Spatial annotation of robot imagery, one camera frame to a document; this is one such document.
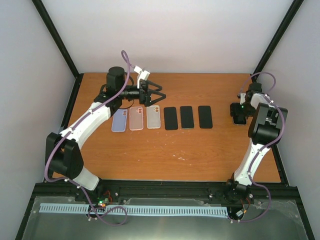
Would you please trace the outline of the cream white phone case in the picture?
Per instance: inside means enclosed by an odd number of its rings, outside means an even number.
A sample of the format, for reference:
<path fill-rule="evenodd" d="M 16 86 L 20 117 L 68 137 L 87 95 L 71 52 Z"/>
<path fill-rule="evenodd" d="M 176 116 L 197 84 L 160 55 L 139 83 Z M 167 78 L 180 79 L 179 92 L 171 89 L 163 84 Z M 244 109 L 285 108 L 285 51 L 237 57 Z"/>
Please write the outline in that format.
<path fill-rule="evenodd" d="M 159 129 L 161 127 L 159 105 L 151 105 L 146 107 L 146 121 L 146 126 L 148 129 Z"/>

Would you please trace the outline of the dark green phone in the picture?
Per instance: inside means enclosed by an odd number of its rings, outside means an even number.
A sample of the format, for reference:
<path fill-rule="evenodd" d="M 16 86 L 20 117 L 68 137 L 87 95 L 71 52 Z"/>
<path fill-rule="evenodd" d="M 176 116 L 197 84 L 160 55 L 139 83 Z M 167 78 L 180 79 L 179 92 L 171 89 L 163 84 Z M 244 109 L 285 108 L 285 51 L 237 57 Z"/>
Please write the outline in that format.
<path fill-rule="evenodd" d="M 180 107 L 180 120 L 181 127 L 183 129 L 193 129 L 194 128 L 194 116 L 192 106 L 181 106 Z"/>

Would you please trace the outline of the black phone from lilac case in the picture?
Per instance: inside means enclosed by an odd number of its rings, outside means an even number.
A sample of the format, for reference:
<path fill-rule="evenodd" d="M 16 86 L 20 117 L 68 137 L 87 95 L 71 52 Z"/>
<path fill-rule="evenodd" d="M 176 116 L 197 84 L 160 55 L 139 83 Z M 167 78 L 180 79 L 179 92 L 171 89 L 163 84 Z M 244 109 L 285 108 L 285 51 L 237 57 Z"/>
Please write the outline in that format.
<path fill-rule="evenodd" d="M 198 107 L 199 127 L 201 129 L 212 129 L 213 119 L 212 111 L 209 105 L 200 105 Z"/>

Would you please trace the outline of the dark grey phone corner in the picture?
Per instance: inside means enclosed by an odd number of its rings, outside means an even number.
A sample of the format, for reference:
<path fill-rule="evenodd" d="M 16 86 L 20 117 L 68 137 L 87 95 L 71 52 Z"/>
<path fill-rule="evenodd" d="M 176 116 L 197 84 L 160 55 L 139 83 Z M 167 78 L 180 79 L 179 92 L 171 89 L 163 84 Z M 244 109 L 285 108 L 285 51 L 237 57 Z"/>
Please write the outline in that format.
<path fill-rule="evenodd" d="M 245 116 L 235 115 L 232 117 L 232 122 L 234 125 L 245 126 L 247 124 L 247 119 Z"/>

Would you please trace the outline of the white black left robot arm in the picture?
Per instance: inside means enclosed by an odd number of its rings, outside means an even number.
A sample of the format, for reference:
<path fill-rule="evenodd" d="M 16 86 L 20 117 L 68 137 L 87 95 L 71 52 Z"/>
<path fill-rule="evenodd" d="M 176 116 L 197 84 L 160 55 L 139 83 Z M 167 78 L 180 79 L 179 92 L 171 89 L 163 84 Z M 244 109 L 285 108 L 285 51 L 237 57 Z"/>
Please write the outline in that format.
<path fill-rule="evenodd" d="M 49 172 L 60 174 L 60 180 L 69 181 L 78 188 L 86 189 L 86 195 L 92 201 L 103 198 L 104 188 L 100 186 L 100 178 L 84 166 L 81 148 L 86 140 L 104 122 L 109 120 L 122 106 L 123 100 L 138 100 L 141 105 L 149 107 L 166 98 L 162 86 L 148 79 L 150 72 L 138 66 L 134 67 L 138 74 L 137 82 L 131 81 L 130 72 L 120 66 L 111 67 L 106 75 L 106 83 L 99 90 L 88 110 L 71 126 L 60 133 L 50 133 L 45 145 L 44 178 L 55 182 Z"/>

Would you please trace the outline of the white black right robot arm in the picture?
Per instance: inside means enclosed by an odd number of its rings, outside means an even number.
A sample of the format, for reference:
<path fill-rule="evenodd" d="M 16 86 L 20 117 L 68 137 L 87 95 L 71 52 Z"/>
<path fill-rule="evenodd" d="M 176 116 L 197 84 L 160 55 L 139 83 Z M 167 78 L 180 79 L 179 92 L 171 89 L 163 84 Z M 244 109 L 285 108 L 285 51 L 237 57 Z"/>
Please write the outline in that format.
<path fill-rule="evenodd" d="M 248 149 L 240 166 L 226 182 L 224 197 L 229 203 L 243 201 L 249 196 L 254 175 L 267 152 L 281 140 L 288 115 L 286 108 L 278 107 L 262 92 L 260 83 L 251 83 L 239 98 L 239 103 L 230 104 L 233 123 L 245 125 L 248 117 L 252 120 L 248 129 Z"/>

